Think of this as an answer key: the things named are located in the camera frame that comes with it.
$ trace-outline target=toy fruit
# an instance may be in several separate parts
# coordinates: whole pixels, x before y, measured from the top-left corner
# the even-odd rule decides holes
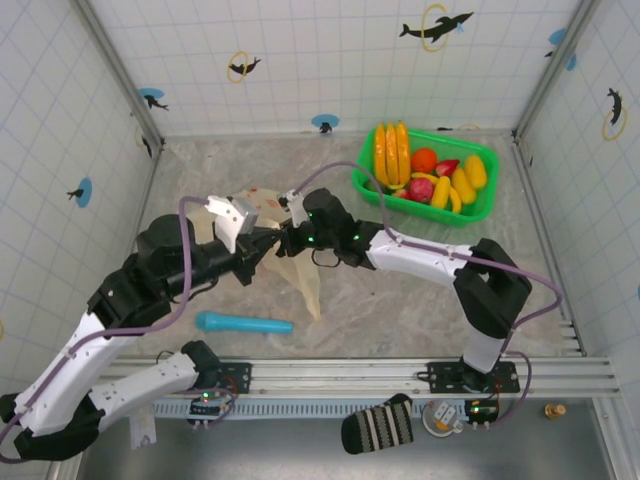
[[[414,178],[409,183],[409,195],[419,203],[428,203],[433,196],[433,183],[428,178]]]
[[[476,201],[476,191],[467,180],[467,175],[462,168],[456,168],[451,175],[451,185],[460,195],[460,200],[464,205],[469,205]]]
[[[401,188],[391,194],[392,197],[404,198],[405,200],[413,200],[408,190]]]
[[[373,142],[373,173],[380,185],[383,187],[389,185],[389,177],[387,177],[387,140],[382,124],[376,128]]]
[[[467,174],[469,184],[477,189],[484,188],[487,184],[487,171],[484,169],[484,163],[478,155],[467,157],[464,164],[464,173]]]
[[[422,173],[422,172],[413,172],[411,174],[411,178],[426,178],[428,179],[431,183],[433,183],[434,185],[436,183],[438,183],[438,177],[434,176],[434,175],[429,175],[428,173]]]
[[[414,172],[431,173],[437,163],[438,156],[430,148],[419,148],[411,157],[411,168]]]
[[[389,183],[392,185],[400,183],[398,174],[398,141],[393,123],[387,125],[387,177],[389,177]]]
[[[398,183],[404,185],[409,183],[411,176],[411,159],[409,158],[411,150],[409,149],[409,132],[402,122],[398,122],[396,137],[398,141]]]
[[[436,173],[439,177],[449,177],[453,171],[458,168],[460,160],[450,158],[449,160],[443,160],[435,166]]]
[[[438,183],[436,183],[435,189],[433,190],[431,206],[436,208],[445,208],[449,201],[449,190],[451,190],[451,180],[449,180],[449,177],[440,177],[438,179]]]
[[[451,211],[453,213],[460,213],[462,210],[462,201],[455,188],[449,190],[449,199],[451,200]]]

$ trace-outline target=white tiled wall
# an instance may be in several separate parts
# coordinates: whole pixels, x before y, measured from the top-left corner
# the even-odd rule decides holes
[[[446,15],[473,15],[430,53],[399,37],[405,23],[421,28],[430,0],[93,0],[135,83],[165,93],[169,111],[151,112],[166,135],[317,131],[318,114],[343,130],[398,118],[513,128],[555,49],[550,35],[578,3],[443,1]],[[433,7],[425,29],[443,15]],[[231,83],[240,50],[261,61]]]
[[[0,394],[42,372],[129,252],[152,166],[134,131],[67,0],[0,1]],[[66,192],[84,177],[81,209]],[[0,464],[0,478],[46,468]]]
[[[613,358],[640,438],[640,2],[602,2],[577,56],[525,141],[579,330]],[[609,88],[626,113],[605,141]]]

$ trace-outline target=red fruit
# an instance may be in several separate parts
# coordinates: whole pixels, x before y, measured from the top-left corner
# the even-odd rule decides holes
[[[416,202],[429,203],[433,196],[433,183],[428,178],[414,178],[409,183],[409,195]]]
[[[401,188],[391,194],[392,197],[404,198],[405,200],[413,200],[408,190]]]
[[[411,156],[411,169],[414,172],[431,173],[436,163],[438,156],[430,148],[419,148]]]
[[[453,171],[458,168],[460,160],[457,158],[450,158],[449,160],[443,160],[436,165],[436,174],[439,177],[450,177]]]

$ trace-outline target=black sock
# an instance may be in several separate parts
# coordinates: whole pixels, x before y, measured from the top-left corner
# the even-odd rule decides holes
[[[356,455],[413,442],[412,407],[412,400],[399,393],[380,406],[349,415],[342,422],[345,451]]]

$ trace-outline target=yellow ring sticker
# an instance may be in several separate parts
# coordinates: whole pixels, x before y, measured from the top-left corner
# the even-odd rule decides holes
[[[240,55],[244,56],[244,68],[242,69],[242,76],[238,80],[234,80],[233,78],[231,78],[231,64]],[[240,83],[242,80],[244,80],[244,76],[247,74],[247,68],[249,68],[249,54],[244,50],[240,50],[239,52],[236,52],[233,57],[231,57],[231,60],[229,60],[229,65],[227,66],[227,78],[231,83]]]
[[[622,126],[620,127],[620,131],[615,135],[613,135],[612,137],[607,136],[607,128],[608,128],[609,120],[611,119],[611,117],[613,117],[613,112],[609,110],[609,113],[607,113],[607,115],[604,117],[604,123],[602,124],[602,138],[604,138],[607,142],[613,142],[614,140],[617,140],[618,137],[622,135],[622,132],[624,132],[624,129],[627,126],[627,119],[629,118],[629,115],[627,114],[627,109],[624,108],[623,106],[620,106],[620,109],[622,110],[622,113],[624,113],[624,120],[622,121]]]
[[[136,129],[133,132],[133,138],[135,139],[138,148],[142,148],[144,146],[142,143],[142,129],[140,128],[140,125],[136,125]]]
[[[449,40],[449,34],[447,33],[444,36],[444,42],[442,42],[442,45],[440,45],[437,48],[431,48],[427,46],[427,44],[424,42],[424,21],[426,20],[427,15],[429,15],[429,12],[434,8],[439,8],[440,10],[442,10],[442,13],[447,13],[447,9],[444,8],[442,4],[434,3],[433,5],[429,5],[427,9],[424,11],[424,13],[422,14],[422,25],[421,25],[422,28],[420,29],[420,39],[422,40],[422,48],[424,48],[424,51],[430,52],[430,53],[439,52],[440,50],[442,50],[447,45],[447,40]]]

